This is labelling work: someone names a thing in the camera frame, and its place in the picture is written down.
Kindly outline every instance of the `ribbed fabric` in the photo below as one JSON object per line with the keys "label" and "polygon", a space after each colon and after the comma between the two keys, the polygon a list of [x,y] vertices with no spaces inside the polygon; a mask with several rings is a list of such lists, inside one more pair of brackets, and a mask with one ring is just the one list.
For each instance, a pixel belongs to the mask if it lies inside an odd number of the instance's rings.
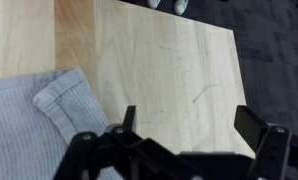
{"label": "ribbed fabric", "polygon": [[80,68],[0,80],[0,180],[52,179],[75,134],[106,126]]}

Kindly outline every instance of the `scratch mark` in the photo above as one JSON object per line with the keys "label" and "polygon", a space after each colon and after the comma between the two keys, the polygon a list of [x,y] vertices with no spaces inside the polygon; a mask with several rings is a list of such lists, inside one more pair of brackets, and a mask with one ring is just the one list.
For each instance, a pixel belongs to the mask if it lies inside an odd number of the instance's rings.
{"label": "scratch mark", "polygon": [[199,99],[199,97],[200,97],[206,90],[208,90],[208,89],[210,89],[210,88],[212,88],[212,87],[215,87],[215,86],[218,86],[218,84],[210,84],[210,85],[204,87],[204,88],[199,92],[199,94],[193,99],[192,103],[195,103],[195,102]]}

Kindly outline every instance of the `wooden table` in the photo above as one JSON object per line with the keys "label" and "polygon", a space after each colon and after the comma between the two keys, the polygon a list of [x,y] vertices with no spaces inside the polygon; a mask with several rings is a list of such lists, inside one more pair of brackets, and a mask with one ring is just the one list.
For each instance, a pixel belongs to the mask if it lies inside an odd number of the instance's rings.
{"label": "wooden table", "polygon": [[111,123],[171,151],[254,153],[233,32],[116,0],[0,0],[0,78],[81,66]]}

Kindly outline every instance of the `white shoe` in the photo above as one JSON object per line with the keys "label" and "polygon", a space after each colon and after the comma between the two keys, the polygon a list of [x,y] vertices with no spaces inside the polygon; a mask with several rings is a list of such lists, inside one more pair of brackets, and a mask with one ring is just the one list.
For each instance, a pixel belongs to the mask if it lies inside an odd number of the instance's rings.
{"label": "white shoe", "polygon": [[147,0],[147,4],[151,9],[156,9],[160,3],[160,0]]}
{"label": "white shoe", "polygon": [[181,16],[185,12],[188,2],[189,0],[177,0],[174,7],[176,14]]}

